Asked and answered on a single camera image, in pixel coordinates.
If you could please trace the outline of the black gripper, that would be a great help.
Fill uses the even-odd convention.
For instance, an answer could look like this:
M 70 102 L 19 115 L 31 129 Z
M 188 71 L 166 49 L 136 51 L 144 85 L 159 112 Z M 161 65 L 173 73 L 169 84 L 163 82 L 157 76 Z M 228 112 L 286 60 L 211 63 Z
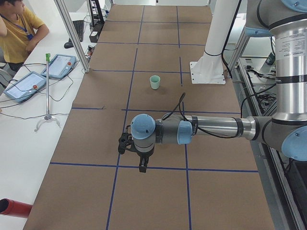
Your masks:
M 140 157 L 139 172 L 146 173 L 148 160 L 149 157 L 153 155 L 153 152 L 153 150 L 150 150 L 148 152 L 137 151 L 137 155 Z

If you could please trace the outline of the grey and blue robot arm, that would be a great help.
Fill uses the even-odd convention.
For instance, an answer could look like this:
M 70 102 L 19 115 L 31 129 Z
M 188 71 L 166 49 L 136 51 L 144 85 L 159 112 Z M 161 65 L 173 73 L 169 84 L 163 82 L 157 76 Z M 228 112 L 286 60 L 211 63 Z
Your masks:
M 304 0 L 250 0 L 247 26 L 275 38 L 277 108 L 272 116 L 226 118 L 140 114 L 131 122 L 131 151 L 147 170 L 155 144 L 188 144 L 194 135 L 255 140 L 297 161 L 307 159 L 307 3 Z

